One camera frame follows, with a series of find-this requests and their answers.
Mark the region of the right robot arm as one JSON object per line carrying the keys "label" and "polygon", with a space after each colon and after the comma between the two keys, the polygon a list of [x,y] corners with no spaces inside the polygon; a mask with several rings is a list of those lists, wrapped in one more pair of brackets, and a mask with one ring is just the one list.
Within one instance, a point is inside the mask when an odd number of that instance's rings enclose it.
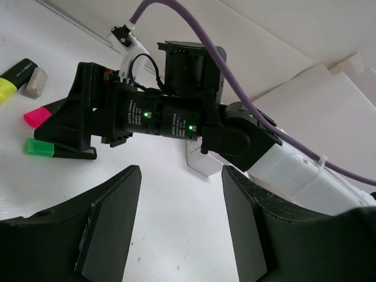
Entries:
{"label": "right robot arm", "polygon": [[95,159],[92,136],[111,147],[135,133],[201,141],[203,154],[215,152],[246,172],[258,185],[293,203],[335,215],[374,207],[375,197],[277,136],[277,125],[240,102],[220,103],[224,77],[199,43],[164,42],[166,81],[156,88],[136,82],[134,67],[148,52],[130,48],[125,70],[81,62],[66,99],[35,130],[34,137],[61,148],[65,157]]}

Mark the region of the green cap highlighter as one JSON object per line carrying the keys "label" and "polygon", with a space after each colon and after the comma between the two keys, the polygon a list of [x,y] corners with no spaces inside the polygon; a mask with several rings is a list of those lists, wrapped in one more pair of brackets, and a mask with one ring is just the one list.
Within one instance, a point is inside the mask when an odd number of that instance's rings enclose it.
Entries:
{"label": "green cap highlighter", "polygon": [[68,149],[52,143],[27,138],[24,145],[25,153],[33,156],[55,157],[64,159],[78,159],[78,155]]}

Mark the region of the pink cap highlighter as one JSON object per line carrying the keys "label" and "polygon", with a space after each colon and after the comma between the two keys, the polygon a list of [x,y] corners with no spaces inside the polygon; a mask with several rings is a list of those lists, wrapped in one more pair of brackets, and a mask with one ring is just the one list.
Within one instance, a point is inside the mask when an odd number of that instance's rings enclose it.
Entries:
{"label": "pink cap highlighter", "polygon": [[25,113],[23,115],[23,119],[27,125],[36,129],[51,116],[52,112],[48,108],[40,107],[28,113]]}

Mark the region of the yellow cap highlighter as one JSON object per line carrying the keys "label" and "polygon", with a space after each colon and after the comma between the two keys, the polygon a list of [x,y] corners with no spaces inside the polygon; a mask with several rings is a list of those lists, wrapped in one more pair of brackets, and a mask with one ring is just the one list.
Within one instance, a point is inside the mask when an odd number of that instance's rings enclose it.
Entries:
{"label": "yellow cap highlighter", "polygon": [[1,104],[6,102],[28,80],[38,65],[28,58],[24,58],[1,74]]}

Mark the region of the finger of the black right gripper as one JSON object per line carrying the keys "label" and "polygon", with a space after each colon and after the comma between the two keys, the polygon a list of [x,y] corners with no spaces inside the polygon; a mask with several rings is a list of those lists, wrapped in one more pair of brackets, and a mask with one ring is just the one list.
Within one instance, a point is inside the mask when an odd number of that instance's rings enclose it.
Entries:
{"label": "finger of the black right gripper", "polygon": [[43,108],[46,109],[48,113],[52,116],[59,110],[59,108],[62,105],[64,105],[65,102],[66,102],[66,98],[60,99],[60,100],[57,100],[57,101],[54,101],[52,103],[45,105]]}
{"label": "finger of the black right gripper", "polygon": [[53,144],[55,157],[97,159],[97,151],[90,145],[90,130],[85,129],[78,119],[50,117],[34,131],[33,136],[38,141]]}

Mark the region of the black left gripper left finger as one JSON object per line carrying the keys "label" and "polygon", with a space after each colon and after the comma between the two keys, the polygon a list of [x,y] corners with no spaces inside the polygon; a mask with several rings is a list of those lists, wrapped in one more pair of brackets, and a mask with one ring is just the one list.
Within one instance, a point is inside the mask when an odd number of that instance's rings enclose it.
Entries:
{"label": "black left gripper left finger", "polygon": [[132,165],[61,204],[1,221],[1,280],[122,281],[141,181]]}

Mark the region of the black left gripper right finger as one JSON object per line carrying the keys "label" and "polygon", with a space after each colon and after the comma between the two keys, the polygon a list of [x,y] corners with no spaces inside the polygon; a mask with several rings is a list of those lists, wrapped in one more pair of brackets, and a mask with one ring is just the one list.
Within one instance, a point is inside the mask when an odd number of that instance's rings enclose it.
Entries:
{"label": "black left gripper right finger", "polygon": [[375,209],[329,216],[221,172],[240,281],[374,281]]}

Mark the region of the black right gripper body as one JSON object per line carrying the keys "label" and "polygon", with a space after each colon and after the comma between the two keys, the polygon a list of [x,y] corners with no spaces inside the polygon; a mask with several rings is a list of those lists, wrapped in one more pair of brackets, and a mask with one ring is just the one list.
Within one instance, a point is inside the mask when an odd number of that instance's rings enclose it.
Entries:
{"label": "black right gripper body", "polygon": [[78,64],[67,97],[67,147],[89,149],[92,136],[116,147],[134,133],[159,134],[160,89],[120,81],[97,63]]}

